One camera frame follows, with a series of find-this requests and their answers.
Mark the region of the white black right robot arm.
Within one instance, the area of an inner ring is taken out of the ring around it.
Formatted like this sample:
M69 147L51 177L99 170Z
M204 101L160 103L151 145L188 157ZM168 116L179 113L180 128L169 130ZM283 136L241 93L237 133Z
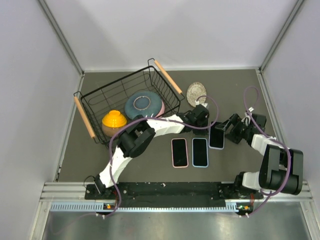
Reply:
M234 181L233 192L239 198L245 198L258 190L277 191L298 195L303 187L304 154L297 149L286 150L276 138L265 136L267 118L261 114L247 115L241 118L234 113L220 123L216 122L214 130L226 132L225 137L239 144L245 140L247 144L262 156L260 170L257 172L240 172Z

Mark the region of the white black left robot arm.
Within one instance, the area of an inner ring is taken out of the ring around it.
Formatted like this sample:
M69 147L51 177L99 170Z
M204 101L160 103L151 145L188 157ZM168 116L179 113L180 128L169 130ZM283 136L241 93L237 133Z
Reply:
M169 117L135 117L128 126L116 132L109 142L112 144L117 138L116 147L109 152L109 163L94 179L97 194L109 198L128 163L140 156L153 138L196 130L206 131L209 128L209 116L209 110L199 104L192 111Z

